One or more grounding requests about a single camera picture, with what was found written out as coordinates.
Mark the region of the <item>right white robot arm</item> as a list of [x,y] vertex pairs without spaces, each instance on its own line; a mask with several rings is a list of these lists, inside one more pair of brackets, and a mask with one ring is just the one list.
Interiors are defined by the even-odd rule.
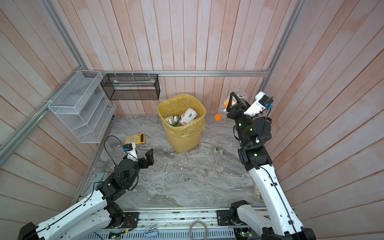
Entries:
[[272,119],[268,116],[272,103],[273,99],[263,92],[252,104],[235,92],[229,95],[226,113],[235,121],[233,132],[240,143],[240,162],[256,183],[269,213],[266,218],[248,202],[238,201],[231,205],[232,219],[235,224],[247,224],[263,240],[314,240],[314,231],[304,227],[289,204],[265,147],[272,138]]

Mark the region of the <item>square bottle white label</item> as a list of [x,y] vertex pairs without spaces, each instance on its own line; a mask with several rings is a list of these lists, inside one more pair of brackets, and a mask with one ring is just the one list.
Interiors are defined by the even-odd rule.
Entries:
[[177,126],[177,124],[178,124],[178,116],[169,116],[169,117],[165,118],[165,121],[166,121],[169,125],[175,127],[175,126]]

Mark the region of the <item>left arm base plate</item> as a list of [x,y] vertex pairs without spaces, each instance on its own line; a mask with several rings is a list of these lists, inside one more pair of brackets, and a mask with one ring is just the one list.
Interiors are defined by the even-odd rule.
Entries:
[[107,229],[135,229],[139,221],[139,212],[123,212],[112,217],[110,224],[106,227]]

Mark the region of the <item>clear bottle white label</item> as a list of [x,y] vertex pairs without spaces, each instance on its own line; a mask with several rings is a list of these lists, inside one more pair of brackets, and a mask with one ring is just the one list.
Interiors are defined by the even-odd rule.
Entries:
[[191,108],[187,109],[178,122],[178,127],[185,126],[197,117],[197,112]]

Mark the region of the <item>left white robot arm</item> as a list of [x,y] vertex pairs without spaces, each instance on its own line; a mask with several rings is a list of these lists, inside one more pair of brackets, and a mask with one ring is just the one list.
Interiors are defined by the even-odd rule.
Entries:
[[19,240],[80,240],[94,231],[126,223],[123,210],[116,200],[136,188],[139,172],[154,164],[153,150],[137,158],[132,150],[115,166],[104,181],[96,182],[92,192],[58,215],[37,225],[28,223],[19,232]]

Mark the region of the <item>orange label clear bottle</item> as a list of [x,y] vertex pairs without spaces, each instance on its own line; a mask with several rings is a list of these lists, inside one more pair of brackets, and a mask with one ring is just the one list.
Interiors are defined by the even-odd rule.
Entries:
[[[246,93],[246,91],[241,89],[241,88],[237,88],[233,92],[241,100],[247,100],[247,98],[248,98],[248,94]],[[222,119],[226,118],[227,114],[228,114],[227,107],[228,106],[232,107],[232,106],[236,105],[236,103],[237,103],[237,100],[235,99],[235,97],[232,97],[231,101],[230,101],[230,97],[227,97],[227,99],[219,105],[218,112],[215,115],[215,120],[219,122]]]

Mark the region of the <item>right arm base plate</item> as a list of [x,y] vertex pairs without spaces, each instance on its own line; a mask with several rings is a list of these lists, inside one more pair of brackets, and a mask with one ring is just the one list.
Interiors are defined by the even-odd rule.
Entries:
[[234,209],[217,210],[217,223],[219,226],[239,226],[243,223],[238,219],[238,215]]

